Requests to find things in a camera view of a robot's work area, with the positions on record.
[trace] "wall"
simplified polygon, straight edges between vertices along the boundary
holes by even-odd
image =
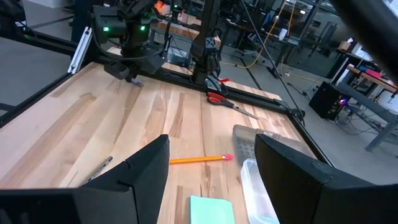
[[[42,6],[47,6],[51,8],[70,6],[73,4],[72,0],[26,0],[26,1],[34,2],[37,4],[41,4]]]
[[[328,22],[332,22],[337,24],[337,29],[335,30],[333,36],[330,38],[330,41],[338,41],[341,42],[342,40],[346,40],[349,38],[349,32],[347,27],[345,26],[344,22],[340,19],[339,16],[334,15],[330,12],[320,12],[318,11],[314,18],[314,21],[318,21],[321,23],[320,27],[316,29],[315,35],[321,35],[323,29],[326,27]]]

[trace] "wooden table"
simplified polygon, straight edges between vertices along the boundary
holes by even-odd
[[[303,142],[286,115],[236,103],[260,117],[255,120],[207,103],[199,91],[138,79],[144,87],[117,80],[91,63],[5,125],[0,129],[0,188],[76,187],[108,156],[114,159],[103,172],[160,134],[169,135],[171,159],[233,154],[235,124]],[[315,157],[309,149],[304,153]],[[236,223],[248,223],[240,170],[235,160],[170,166],[158,223],[188,223],[191,195],[229,200]]]
[[[169,13],[169,11],[166,10],[166,7],[162,7],[162,8],[158,8],[158,11],[163,14],[166,15],[167,13]],[[197,19],[195,16],[191,16],[187,13],[183,13],[182,16],[178,17],[178,20],[180,22],[183,22],[185,24],[196,24],[196,25],[201,25],[201,20]],[[155,27],[158,29],[162,29],[162,30],[166,30],[167,27],[167,22],[166,21],[160,21],[156,24],[152,24],[151,27]],[[199,35],[199,31],[196,31],[194,29],[189,29],[180,25],[176,25],[176,24],[172,24],[170,26],[170,31],[171,34],[177,34],[177,35],[181,35],[184,37],[187,37],[189,39],[194,40],[198,35]],[[217,36],[215,37],[215,42],[216,42],[216,46],[219,47],[221,45],[221,40],[220,38]]]
[[[364,77],[365,79],[378,84],[379,86],[387,89],[388,91],[395,93],[397,91],[397,87],[394,84],[390,84],[388,83],[388,80],[385,80],[383,78],[375,78],[369,74],[367,74],[366,72],[362,72],[359,69],[353,67],[353,66],[348,66],[347,69],[355,74],[361,75],[362,77]]]

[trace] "plastic container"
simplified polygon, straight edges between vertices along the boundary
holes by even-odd
[[[250,224],[279,223],[255,159],[243,162],[241,178]]]

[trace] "light green sticky note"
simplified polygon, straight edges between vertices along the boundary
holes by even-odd
[[[232,203],[227,200],[190,197],[191,224],[235,224]]]

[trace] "black cable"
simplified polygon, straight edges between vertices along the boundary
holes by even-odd
[[[349,134],[349,135],[352,135],[352,136],[354,136],[354,135],[359,135],[359,134],[362,134],[362,133],[378,134],[378,133],[369,132],[369,130],[372,129],[372,128],[368,128],[367,130],[360,131],[360,132],[358,132],[358,133],[349,133],[349,132],[347,132],[344,128],[342,128],[340,125],[336,124],[336,126],[338,126],[338,127],[339,127],[341,130],[343,130],[346,134]]]
[[[111,40],[111,39],[108,39],[108,41],[109,41],[110,43],[112,43],[112,44],[118,46],[118,47],[123,47],[123,44],[117,43],[117,42],[115,42],[115,41],[113,41],[113,40]]]
[[[350,124],[350,122],[351,122],[352,120],[353,120],[353,117],[350,116],[350,117],[349,117],[349,121],[348,121],[347,123],[343,123],[343,122],[340,121],[340,117],[337,116],[337,122],[339,122],[339,123],[341,123],[341,124],[343,124],[343,125],[348,125],[348,124]]]
[[[171,39],[172,39],[172,41],[174,42],[174,44],[175,44],[175,48],[177,48],[178,49],[178,51],[180,52],[180,55],[181,56],[183,56],[183,53],[182,53],[182,51],[181,51],[181,49],[180,49],[180,47],[177,45],[177,42],[175,41],[175,38],[174,38],[174,36],[172,36],[171,35]]]
[[[367,132],[367,130],[369,130],[369,129],[367,129],[367,130],[358,130],[358,128],[355,128],[355,126],[354,126],[354,124],[351,122],[351,121],[349,121],[349,124],[356,130],[356,131],[360,131],[360,132]]]
[[[267,50],[267,48],[266,48],[266,45],[265,45],[264,41],[261,39],[261,35],[260,35],[259,31],[257,30],[256,26],[254,25],[253,20],[251,19],[250,13],[249,13],[249,11],[248,11],[246,5],[244,4],[244,1],[241,0],[241,3],[243,4],[243,8],[244,8],[244,10],[246,11],[246,14],[248,15],[248,18],[249,18],[249,20],[250,20],[250,23],[251,23],[251,25],[253,26],[253,29],[254,29],[254,31],[256,32],[257,37],[260,39],[262,48],[263,48],[264,51],[266,52],[269,61],[271,62],[272,66],[274,67],[275,72],[276,72],[277,75],[279,76],[279,80],[282,82],[282,84],[283,84],[283,86],[285,87],[287,93],[289,94],[290,98],[292,99],[294,105],[296,106],[297,110],[300,112],[300,115],[301,115],[301,117],[303,118],[303,119],[302,119],[302,121],[303,121],[303,126],[305,127],[305,121],[304,121],[303,113],[301,112],[299,106],[297,105],[297,103],[296,103],[296,101],[294,100],[292,94],[290,93],[289,89],[287,88],[287,86],[286,86],[286,84],[285,84],[285,81],[283,81],[282,75],[280,75],[280,73],[279,73],[279,71],[278,71],[278,68],[276,67],[275,62],[274,62],[274,60],[272,59],[271,55],[269,54],[269,52],[268,52],[268,50]]]
[[[43,22],[41,24],[32,25],[30,28],[31,29],[36,29],[36,28],[43,27],[43,26],[49,26],[49,25],[52,25],[52,24],[56,24],[58,22],[63,22],[65,20],[72,19],[73,17],[74,16],[68,16],[68,17],[64,17],[64,18],[61,18],[61,19],[56,19],[56,20],[49,21],[49,22]]]
[[[98,48],[103,54],[105,54],[106,56],[108,56],[109,58],[111,58],[111,59],[113,59],[113,60],[118,60],[118,61],[121,61],[121,62],[135,61],[135,60],[140,60],[140,59],[144,59],[144,58],[147,58],[147,57],[155,56],[155,55],[158,55],[158,54],[160,54],[160,53],[163,52],[163,49],[162,49],[162,50],[158,50],[157,52],[155,52],[155,53],[153,53],[153,54],[145,55],[145,56],[142,56],[142,57],[134,57],[134,58],[121,57],[121,56],[118,56],[118,55],[116,55],[116,54],[112,54],[112,53],[109,53],[109,52],[105,51],[105,50],[100,46],[100,44],[98,43],[97,38],[96,38],[96,36],[95,36],[94,29],[92,29],[92,31],[93,31],[94,43],[95,43],[95,45],[97,46],[97,48]]]
[[[387,113],[387,112],[390,112],[390,111],[389,111],[389,110],[385,110],[385,111],[383,111],[383,112],[381,112],[381,113],[374,113],[374,114],[367,115],[367,116],[363,116],[363,117],[361,117],[361,118],[356,118],[356,119],[353,119],[353,120],[359,120],[359,119],[364,119],[364,118],[370,118],[370,117],[375,116],[375,115],[380,116],[380,115],[382,115],[382,114],[384,114],[384,113]]]
[[[311,98],[308,96],[307,92],[304,91],[303,89],[291,84],[291,83],[287,83],[288,85],[290,85],[295,91],[297,91],[298,93],[300,93],[302,96],[304,96],[306,99],[311,100]]]

